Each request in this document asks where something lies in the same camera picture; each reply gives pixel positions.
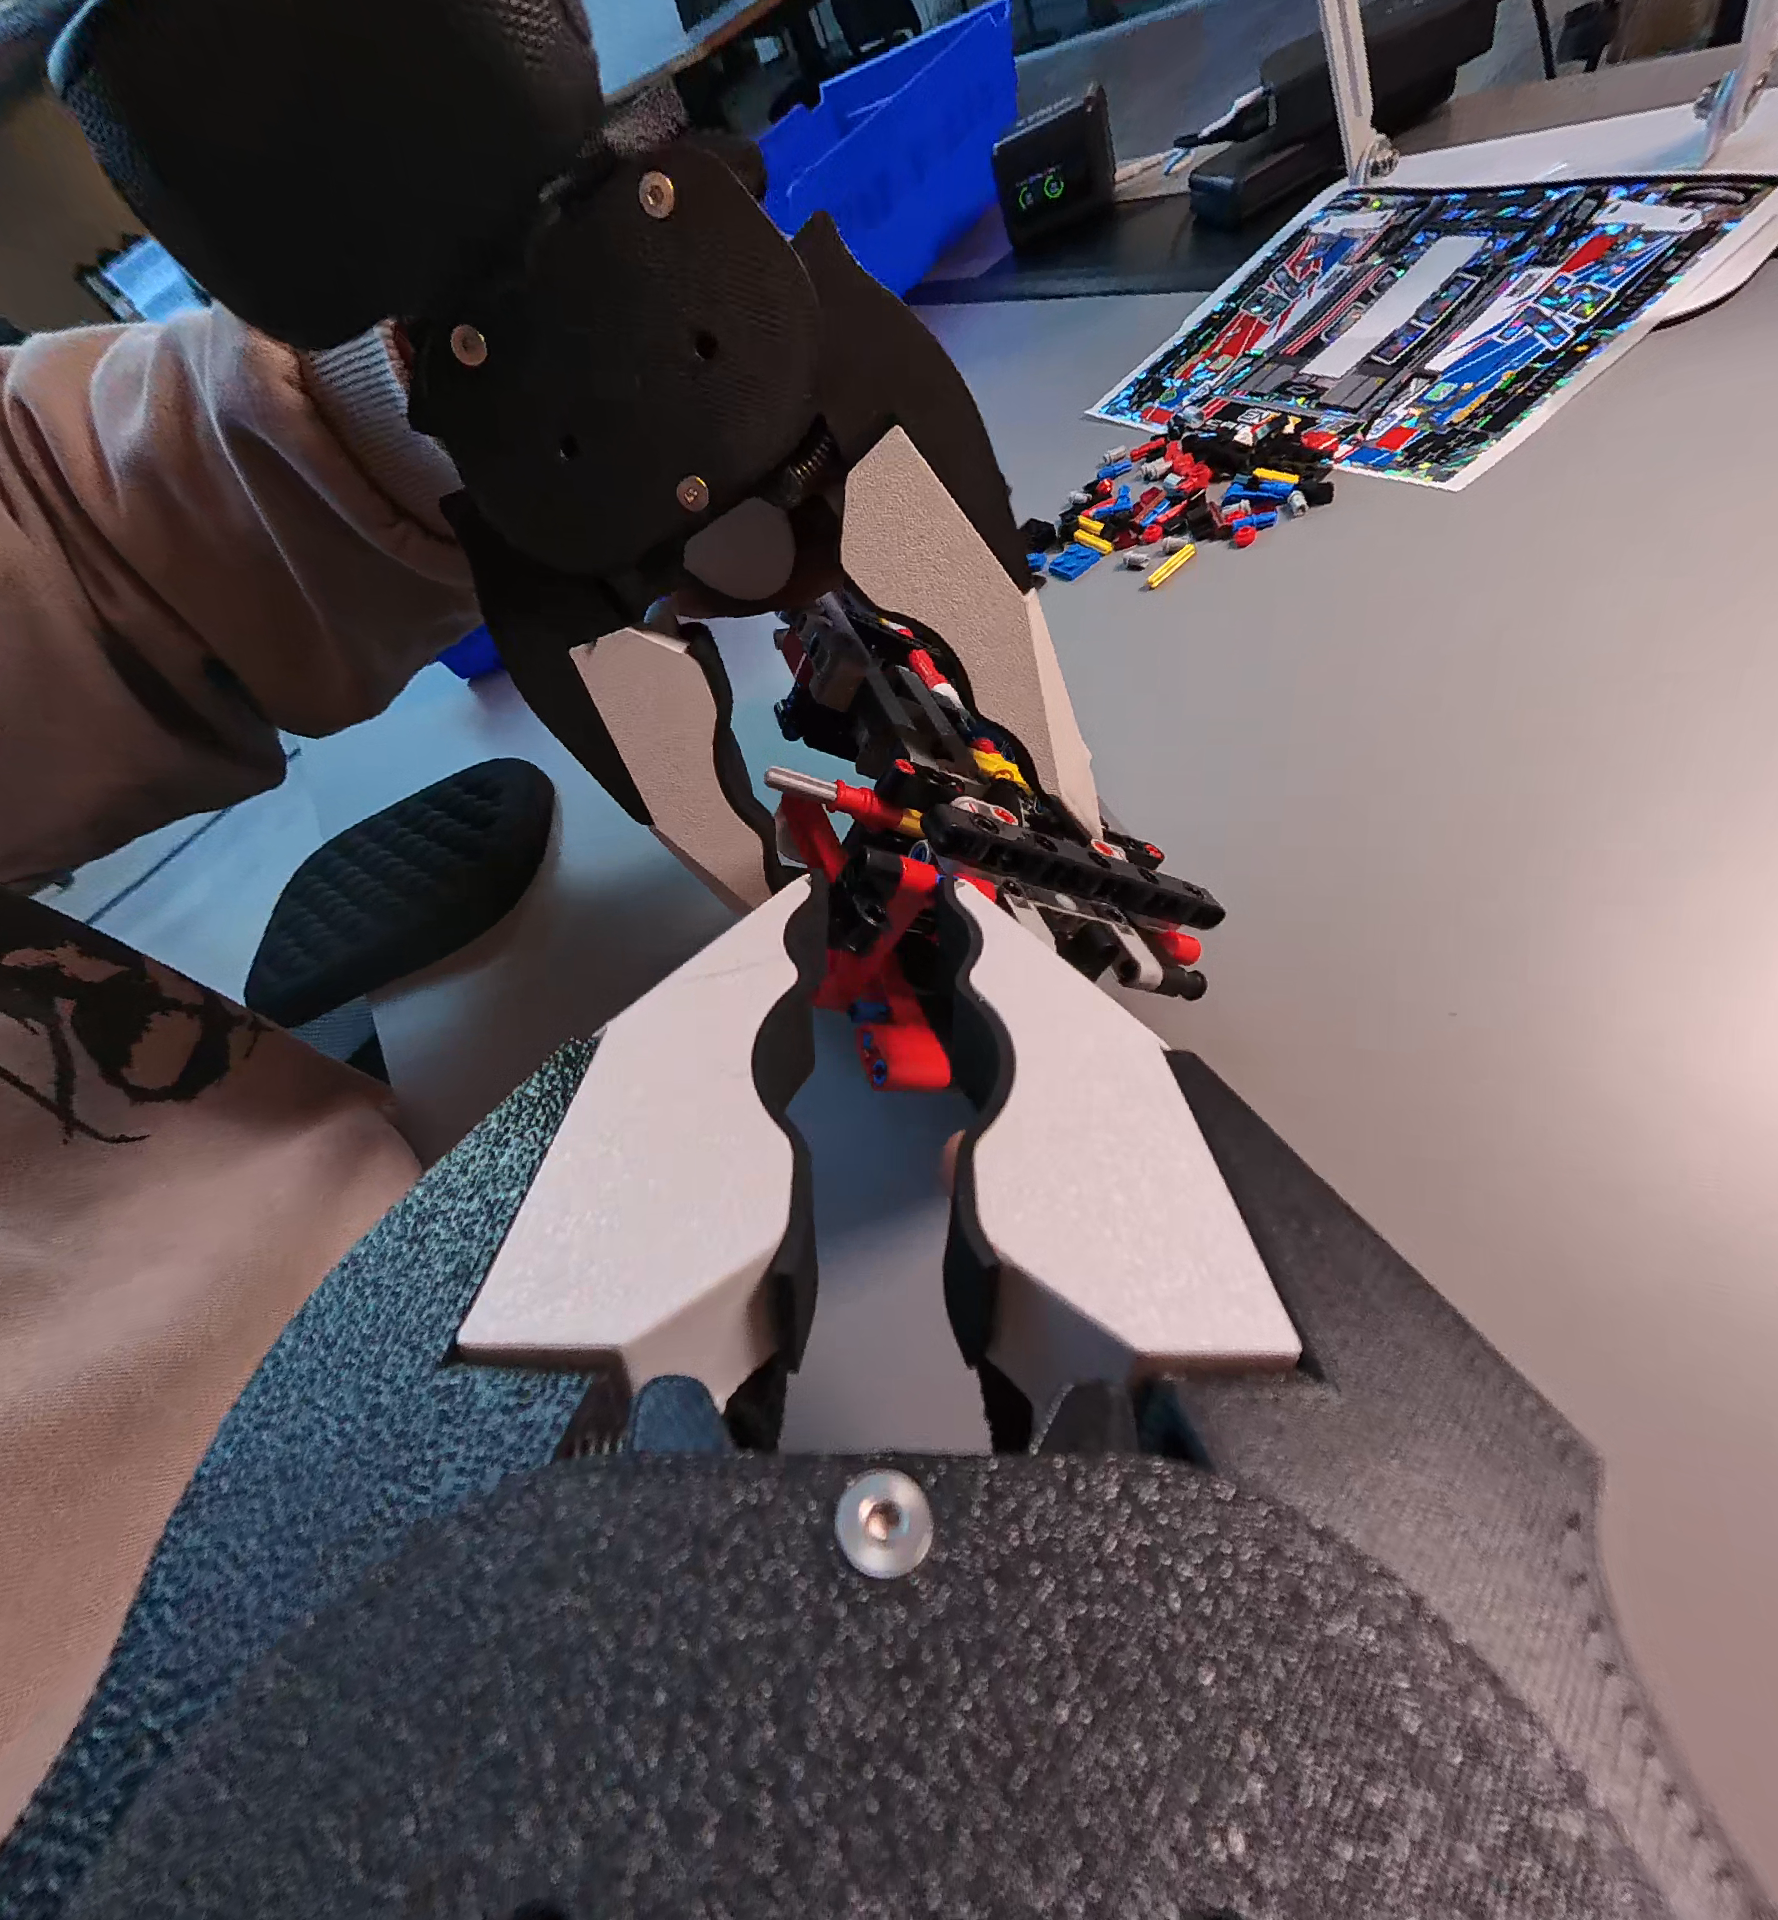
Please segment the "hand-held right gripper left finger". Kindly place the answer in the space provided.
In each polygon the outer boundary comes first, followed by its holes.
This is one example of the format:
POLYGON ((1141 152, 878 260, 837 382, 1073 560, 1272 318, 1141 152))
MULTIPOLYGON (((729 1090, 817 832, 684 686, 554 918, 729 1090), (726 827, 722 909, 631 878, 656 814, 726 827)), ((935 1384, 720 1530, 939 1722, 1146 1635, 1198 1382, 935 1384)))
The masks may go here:
POLYGON ((469 1362, 696 1378, 779 1445, 817 1303, 813 1069, 827 888, 802 876, 609 1021, 466 1313, 469 1362))

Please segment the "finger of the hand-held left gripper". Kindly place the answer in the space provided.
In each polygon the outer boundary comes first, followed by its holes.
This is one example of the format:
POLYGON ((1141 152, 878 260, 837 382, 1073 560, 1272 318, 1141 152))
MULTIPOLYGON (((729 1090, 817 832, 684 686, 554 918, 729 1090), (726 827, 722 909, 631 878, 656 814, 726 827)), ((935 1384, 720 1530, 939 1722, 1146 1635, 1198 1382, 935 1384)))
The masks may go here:
POLYGON ((726 908, 765 906, 786 886, 776 819, 734 736, 734 689, 710 626, 625 626, 569 655, 641 823, 726 908))
POLYGON ((850 470, 840 557, 878 608, 933 632, 969 676, 969 700, 1027 751, 1036 786, 1083 839, 1102 833, 1094 757, 1038 593, 1018 585, 901 427, 850 470))

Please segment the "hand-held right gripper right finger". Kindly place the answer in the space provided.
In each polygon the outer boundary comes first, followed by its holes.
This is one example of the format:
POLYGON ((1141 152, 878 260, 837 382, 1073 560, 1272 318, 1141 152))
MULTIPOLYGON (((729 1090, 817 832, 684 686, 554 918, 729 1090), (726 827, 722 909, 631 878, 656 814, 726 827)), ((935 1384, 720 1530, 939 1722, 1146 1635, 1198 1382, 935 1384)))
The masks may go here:
POLYGON ((1306 1343, 1189 1090, 1202 1064, 974 886, 941 890, 952 1083, 945 1306, 995 1452, 1078 1386, 1292 1372, 1306 1343))

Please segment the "lego car chassis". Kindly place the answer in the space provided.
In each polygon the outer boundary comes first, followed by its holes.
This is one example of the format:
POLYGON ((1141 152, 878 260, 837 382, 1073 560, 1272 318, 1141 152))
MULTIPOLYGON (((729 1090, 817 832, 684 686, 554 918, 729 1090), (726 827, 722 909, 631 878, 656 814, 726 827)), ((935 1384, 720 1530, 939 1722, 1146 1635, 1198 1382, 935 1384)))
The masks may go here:
POLYGON ((950 1085, 952 1013, 939 902, 956 876, 1008 909, 1088 980, 1198 998, 1214 896, 1164 870, 1153 845, 1086 826, 1038 778, 1020 736, 988 717, 941 636, 855 591, 774 633, 791 671, 780 736, 842 761, 849 778, 786 767, 785 861, 827 886, 827 963, 815 1003, 849 1018, 872 1089, 950 1085))

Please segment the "pile of mixed lego pieces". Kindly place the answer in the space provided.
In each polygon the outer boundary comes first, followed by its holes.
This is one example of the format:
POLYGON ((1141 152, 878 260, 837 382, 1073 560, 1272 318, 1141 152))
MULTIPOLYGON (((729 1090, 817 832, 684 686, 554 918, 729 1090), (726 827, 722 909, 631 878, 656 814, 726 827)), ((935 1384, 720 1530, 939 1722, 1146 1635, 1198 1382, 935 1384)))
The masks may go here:
POLYGON ((1333 430, 1284 417, 1197 429, 1176 420, 1158 439, 1117 449, 1054 516, 1020 523, 1029 578, 1073 584, 1110 568, 1144 591, 1184 541, 1197 543, 1195 562, 1220 548, 1246 551, 1333 500, 1344 447, 1333 430))

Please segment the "blue storage bin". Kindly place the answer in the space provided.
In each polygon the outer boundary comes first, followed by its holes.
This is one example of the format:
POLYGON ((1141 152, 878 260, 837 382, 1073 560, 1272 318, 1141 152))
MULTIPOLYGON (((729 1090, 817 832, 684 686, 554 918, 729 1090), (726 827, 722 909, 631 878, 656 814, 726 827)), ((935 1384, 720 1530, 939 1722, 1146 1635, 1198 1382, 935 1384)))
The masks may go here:
POLYGON ((993 147, 1018 118, 1010 7, 954 17, 821 85, 758 140, 786 234, 827 214, 853 257, 910 292, 995 203, 993 147))

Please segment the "black power bank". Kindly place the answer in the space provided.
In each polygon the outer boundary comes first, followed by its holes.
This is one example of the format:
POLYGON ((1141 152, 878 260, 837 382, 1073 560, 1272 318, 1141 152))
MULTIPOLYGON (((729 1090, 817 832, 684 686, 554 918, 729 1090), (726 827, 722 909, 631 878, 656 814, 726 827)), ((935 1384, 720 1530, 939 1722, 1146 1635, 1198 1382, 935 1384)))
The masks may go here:
POLYGON ((1117 147, 1105 83, 1020 117, 993 144, 991 167, 1013 252, 1113 216, 1117 147))

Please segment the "small black charger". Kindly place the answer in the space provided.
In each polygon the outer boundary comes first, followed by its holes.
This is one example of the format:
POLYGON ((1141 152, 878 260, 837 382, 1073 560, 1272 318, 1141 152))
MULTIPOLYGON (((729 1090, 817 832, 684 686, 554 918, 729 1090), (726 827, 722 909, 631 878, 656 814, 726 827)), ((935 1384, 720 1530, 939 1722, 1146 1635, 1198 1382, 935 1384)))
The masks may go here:
POLYGON ((1220 147, 1190 167, 1187 196, 1202 227, 1238 231, 1267 214, 1310 199, 1346 173, 1333 131, 1286 138, 1262 133, 1220 147))

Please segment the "holographic sticker sheet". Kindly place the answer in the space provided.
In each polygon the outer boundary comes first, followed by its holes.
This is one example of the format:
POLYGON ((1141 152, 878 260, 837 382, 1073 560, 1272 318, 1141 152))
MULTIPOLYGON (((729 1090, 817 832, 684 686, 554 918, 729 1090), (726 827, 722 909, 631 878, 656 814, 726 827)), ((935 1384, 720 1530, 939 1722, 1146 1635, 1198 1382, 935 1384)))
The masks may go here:
POLYGON ((1333 188, 1091 416, 1312 430, 1348 471, 1460 490, 1728 265, 1778 175, 1333 188))

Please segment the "large black power adapter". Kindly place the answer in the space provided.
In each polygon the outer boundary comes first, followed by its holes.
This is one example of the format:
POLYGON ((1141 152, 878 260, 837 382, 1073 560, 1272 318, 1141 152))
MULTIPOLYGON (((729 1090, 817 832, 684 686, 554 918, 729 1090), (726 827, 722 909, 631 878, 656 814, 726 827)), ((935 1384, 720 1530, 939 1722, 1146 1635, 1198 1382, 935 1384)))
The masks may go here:
MULTIPOLYGON (((1443 107, 1458 70, 1491 50, 1493 29, 1496 15, 1486 9, 1365 15, 1374 128, 1397 136, 1443 107)), ((1320 33, 1268 54, 1259 77, 1274 101, 1274 131, 1289 141, 1336 144, 1333 88, 1320 33)))

